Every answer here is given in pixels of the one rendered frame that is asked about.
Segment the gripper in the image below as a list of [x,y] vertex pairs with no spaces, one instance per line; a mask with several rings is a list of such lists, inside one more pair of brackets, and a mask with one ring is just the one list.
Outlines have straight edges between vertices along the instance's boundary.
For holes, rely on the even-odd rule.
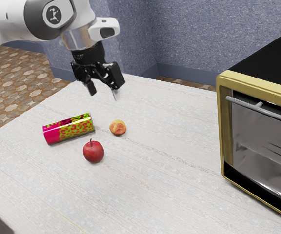
[[125,79],[116,62],[106,64],[105,51],[103,44],[97,42],[94,46],[84,49],[71,51],[73,61],[71,67],[77,81],[85,83],[91,96],[97,93],[93,81],[88,78],[101,78],[113,94],[114,100],[119,101],[120,89],[125,84]]

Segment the pink and green carton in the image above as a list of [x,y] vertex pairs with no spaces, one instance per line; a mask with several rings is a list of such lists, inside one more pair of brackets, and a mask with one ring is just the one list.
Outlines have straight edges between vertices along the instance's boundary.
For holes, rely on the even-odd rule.
[[75,138],[95,130],[90,113],[70,117],[42,127],[48,145]]

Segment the gold and black oven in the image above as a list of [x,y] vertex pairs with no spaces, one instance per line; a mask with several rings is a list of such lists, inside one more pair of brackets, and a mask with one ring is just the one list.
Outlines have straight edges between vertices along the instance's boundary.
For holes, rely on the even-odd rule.
[[281,214],[281,36],[216,88],[222,176]]

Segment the red apple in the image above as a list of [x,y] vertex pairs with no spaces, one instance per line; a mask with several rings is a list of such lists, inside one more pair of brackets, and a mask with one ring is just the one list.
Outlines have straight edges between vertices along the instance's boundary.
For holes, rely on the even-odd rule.
[[90,163],[99,163],[104,157],[104,148],[98,141],[90,139],[83,147],[83,156]]

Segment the yellow-red peach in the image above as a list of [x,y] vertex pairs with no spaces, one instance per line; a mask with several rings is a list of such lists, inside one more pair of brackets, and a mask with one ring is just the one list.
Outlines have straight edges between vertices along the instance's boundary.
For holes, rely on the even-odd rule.
[[109,130],[112,134],[120,136],[126,132],[126,125],[122,120],[116,119],[110,123]]

